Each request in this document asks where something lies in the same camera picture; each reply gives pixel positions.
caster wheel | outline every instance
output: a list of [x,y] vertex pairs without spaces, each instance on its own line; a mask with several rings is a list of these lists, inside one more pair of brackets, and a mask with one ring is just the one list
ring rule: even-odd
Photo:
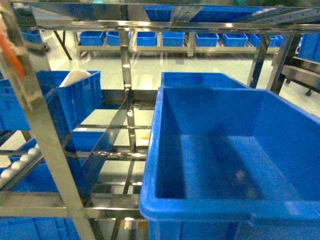
[[308,96],[308,97],[310,97],[311,94],[312,94],[311,90],[308,90],[308,91],[305,93],[305,95]]

white plate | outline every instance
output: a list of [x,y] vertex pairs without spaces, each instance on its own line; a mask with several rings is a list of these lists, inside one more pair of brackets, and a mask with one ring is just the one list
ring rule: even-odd
[[83,69],[73,69],[68,75],[64,78],[59,87],[67,87],[77,82],[80,82],[83,79],[86,79],[91,76],[91,73]]

blue plastic crate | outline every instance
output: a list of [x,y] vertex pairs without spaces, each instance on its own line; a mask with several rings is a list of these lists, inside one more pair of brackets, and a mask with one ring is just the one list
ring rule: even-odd
[[42,39],[39,30],[28,31],[28,42],[34,44],[41,44]]
[[198,47],[216,47],[219,42],[219,36],[216,33],[197,33],[195,43]]
[[108,31],[106,33],[106,42],[109,46],[119,46],[120,39],[119,39],[119,32],[118,31]]
[[278,40],[276,41],[275,45],[280,48],[282,45],[282,42],[284,41],[284,37],[283,36],[276,36],[276,37],[278,38]]
[[80,42],[83,46],[102,46],[106,38],[104,31],[84,31],[80,33]]
[[139,206],[150,240],[320,239],[319,132],[270,91],[160,87]]
[[[56,108],[56,101],[51,101],[57,95],[68,126],[62,126],[64,131],[73,130],[85,120],[103,101],[99,71],[89,71],[92,75],[82,81],[70,86],[57,87],[56,91],[45,95],[49,109]],[[52,71],[56,86],[59,86],[69,71]],[[48,91],[46,86],[47,72],[38,72],[37,77],[42,91]],[[59,123],[61,119],[57,115],[54,122]],[[30,130],[25,114],[18,99],[10,85],[9,80],[0,80],[0,130]]]
[[225,47],[245,47],[248,41],[244,33],[224,33],[220,36]]
[[169,22],[172,6],[170,5],[144,5],[143,9],[152,22]]
[[217,72],[163,72],[162,87],[247,88],[246,85]]
[[80,240],[70,218],[8,217],[0,219],[0,240]]
[[320,62],[320,33],[303,35],[299,58]]
[[[249,42],[254,46],[257,47],[260,44],[260,34],[247,34]],[[278,41],[277,36],[272,36],[270,43],[269,43],[269,48],[273,48]]]
[[29,41],[29,31],[28,30],[21,30],[21,34],[22,34],[22,39],[25,41]]
[[164,32],[162,34],[162,44],[165,47],[182,47],[184,40],[184,32]]
[[232,23],[262,9],[262,7],[205,6],[190,22]]
[[157,35],[154,31],[139,31],[136,35],[138,46],[157,46]]

orange strap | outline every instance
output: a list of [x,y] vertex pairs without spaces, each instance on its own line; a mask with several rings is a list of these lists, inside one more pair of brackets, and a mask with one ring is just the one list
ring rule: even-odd
[[0,48],[2,49],[7,61],[10,63],[17,77],[21,80],[25,79],[26,73],[24,67],[15,53],[11,50],[2,32],[0,32]]

metal pole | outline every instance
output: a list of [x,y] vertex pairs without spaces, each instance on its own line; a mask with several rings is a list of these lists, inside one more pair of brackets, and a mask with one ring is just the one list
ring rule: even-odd
[[251,66],[251,71],[250,71],[248,82],[247,82],[247,85],[250,88],[255,89],[257,87],[260,73],[267,55],[270,40],[271,40],[271,36],[263,36],[263,35],[260,36],[260,44],[258,44],[256,48],[256,51],[253,57],[253,63]]
[[284,65],[290,65],[292,63],[300,39],[300,34],[288,35],[283,39],[277,58],[273,63],[274,67],[266,89],[271,90],[276,94],[280,93],[280,90],[286,78],[286,76],[282,74],[282,70],[284,68]]
[[188,57],[193,57],[195,54],[195,48],[196,48],[196,33],[195,32],[189,32],[189,37],[188,37]]
[[[0,9],[0,60],[80,237],[94,240],[95,235],[10,3],[0,0]],[[49,65],[46,57],[42,61]]]

